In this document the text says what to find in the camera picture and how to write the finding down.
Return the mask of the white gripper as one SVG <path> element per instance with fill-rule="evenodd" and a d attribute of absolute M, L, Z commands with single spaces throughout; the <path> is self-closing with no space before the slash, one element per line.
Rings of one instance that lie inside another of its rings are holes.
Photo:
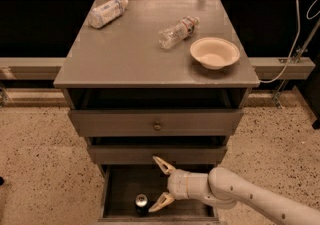
<path fill-rule="evenodd" d="M 205 173 L 193 173 L 177 169 L 158 156 L 153 156 L 161 171 L 168 178 L 167 189 L 158 200 L 149 208 L 149 212 L 157 212 L 170 205 L 175 200 L 195 199 L 206 201 L 211 198 L 211 190 L 208 184 L 208 175 Z"/>

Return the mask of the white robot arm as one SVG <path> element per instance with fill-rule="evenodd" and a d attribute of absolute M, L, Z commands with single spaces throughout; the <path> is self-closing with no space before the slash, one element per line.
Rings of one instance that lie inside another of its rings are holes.
<path fill-rule="evenodd" d="M 153 159 L 168 175 L 168 191 L 160 195 L 150 212 L 159 211 L 175 200 L 198 200 L 220 209 L 231 209 L 241 202 L 276 225 L 320 225 L 318 210 L 256 186 L 226 168 L 193 173 L 176 169 L 158 156 Z"/>

